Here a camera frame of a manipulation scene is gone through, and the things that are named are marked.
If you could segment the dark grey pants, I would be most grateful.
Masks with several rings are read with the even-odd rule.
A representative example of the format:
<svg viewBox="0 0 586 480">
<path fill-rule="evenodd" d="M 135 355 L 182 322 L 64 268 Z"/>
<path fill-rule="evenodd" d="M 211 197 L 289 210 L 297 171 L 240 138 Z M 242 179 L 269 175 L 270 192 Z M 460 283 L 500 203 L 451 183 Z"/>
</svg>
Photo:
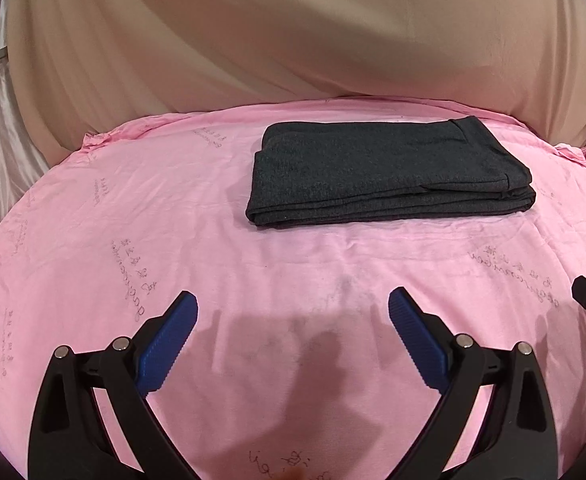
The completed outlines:
<svg viewBox="0 0 586 480">
<path fill-rule="evenodd" d="M 261 228 L 502 216 L 532 174 L 476 116 L 444 122 L 279 122 L 254 158 L 245 215 Z"/>
</svg>

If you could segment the beige curtain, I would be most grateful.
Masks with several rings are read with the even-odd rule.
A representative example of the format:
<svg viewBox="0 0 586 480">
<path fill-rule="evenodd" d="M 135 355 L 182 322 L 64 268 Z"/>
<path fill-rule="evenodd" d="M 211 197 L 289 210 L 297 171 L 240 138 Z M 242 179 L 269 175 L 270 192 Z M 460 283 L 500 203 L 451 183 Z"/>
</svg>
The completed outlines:
<svg viewBox="0 0 586 480">
<path fill-rule="evenodd" d="M 164 113 L 336 96 L 450 100 L 586 148 L 586 0 L 8 0 L 50 164 Z"/>
</svg>

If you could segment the pink bed sheet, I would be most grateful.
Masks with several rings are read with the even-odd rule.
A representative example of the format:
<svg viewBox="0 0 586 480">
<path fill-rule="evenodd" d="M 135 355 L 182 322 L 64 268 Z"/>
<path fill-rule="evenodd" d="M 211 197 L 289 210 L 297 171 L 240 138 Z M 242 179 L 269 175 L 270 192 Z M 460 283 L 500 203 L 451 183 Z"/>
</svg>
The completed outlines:
<svg viewBox="0 0 586 480">
<path fill-rule="evenodd" d="M 586 154 L 482 122 L 532 172 L 506 217 L 260 230 L 255 152 L 276 122 L 439 122 L 465 107 L 330 100 L 142 118 L 84 141 L 0 224 L 0 450 L 27 464 L 55 348 L 101 350 L 187 290 L 199 319 L 149 402 L 206 479 L 382 479 L 437 402 L 387 315 L 405 287 L 486 347 L 532 344 L 568 466 L 586 441 Z"/>
</svg>

